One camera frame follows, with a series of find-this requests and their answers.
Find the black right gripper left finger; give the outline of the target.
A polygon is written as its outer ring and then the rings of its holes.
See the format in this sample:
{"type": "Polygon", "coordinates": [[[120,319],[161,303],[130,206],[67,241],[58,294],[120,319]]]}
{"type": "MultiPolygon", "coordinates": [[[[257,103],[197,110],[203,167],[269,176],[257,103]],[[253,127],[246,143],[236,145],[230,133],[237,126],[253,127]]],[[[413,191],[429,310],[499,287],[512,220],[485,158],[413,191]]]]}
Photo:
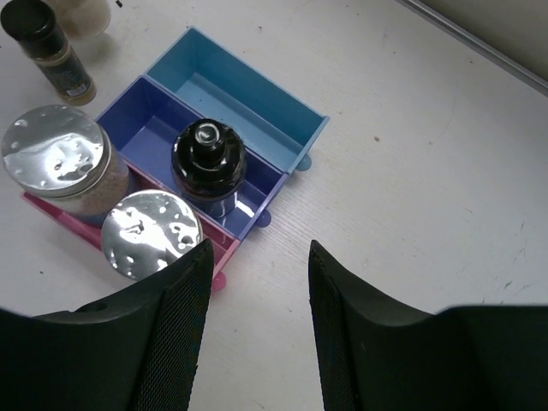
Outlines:
{"type": "Polygon", "coordinates": [[[211,296],[213,247],[70,312],[1,312],[4,410],[185,410],[211,296]]]}

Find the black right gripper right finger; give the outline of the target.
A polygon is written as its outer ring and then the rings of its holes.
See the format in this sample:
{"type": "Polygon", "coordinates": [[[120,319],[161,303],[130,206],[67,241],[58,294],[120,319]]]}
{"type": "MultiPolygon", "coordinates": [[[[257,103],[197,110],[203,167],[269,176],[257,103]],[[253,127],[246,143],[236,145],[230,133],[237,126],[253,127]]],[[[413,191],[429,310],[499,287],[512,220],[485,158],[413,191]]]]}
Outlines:
{"type": "Polygon", "coordinates": [[[325,409],[546,409],[545,306],[426,313],[357,277],[317,241],[308,283],[325,409]]]}

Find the silver-lid shaker bottle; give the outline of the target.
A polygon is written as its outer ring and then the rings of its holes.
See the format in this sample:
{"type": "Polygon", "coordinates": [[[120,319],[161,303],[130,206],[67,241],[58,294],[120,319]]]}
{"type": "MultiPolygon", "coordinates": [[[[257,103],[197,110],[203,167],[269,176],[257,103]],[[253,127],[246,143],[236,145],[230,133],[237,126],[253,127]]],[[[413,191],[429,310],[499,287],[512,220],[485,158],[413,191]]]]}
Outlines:
{"type": "Polygon", "coordinates": [[[133,185],[104,128],[71,106],[24,113],[8,127],[1,151],[5,170],[27,193],[92,226],[133,185]]]}
{"type": "Polygon", "coordinates": [[[118,273],[140,281],[178,260],[203,238],[201,222],[185,200],[145,189],[126,196],[109,212],[100,244],[118,273]]]}

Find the black-cap spice jar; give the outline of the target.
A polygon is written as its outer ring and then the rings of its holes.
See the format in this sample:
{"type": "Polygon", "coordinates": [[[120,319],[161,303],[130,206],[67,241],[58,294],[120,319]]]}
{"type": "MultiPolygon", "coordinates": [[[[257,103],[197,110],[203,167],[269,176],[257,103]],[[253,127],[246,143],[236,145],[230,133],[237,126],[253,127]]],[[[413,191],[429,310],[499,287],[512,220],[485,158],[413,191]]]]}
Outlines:
{"type": "Polygon", "coordinates": [[[210,217],[235,209],[247,154],[239,134],[211,118],[187,126],[171,149],[171,170],[180,193],[210,217]]]}
{"type": "Polygon", "coordinates": [[[110,24],[110,5],[105,0],[49,1],[63,31],[72,39],[101,34],[110,24]]]}

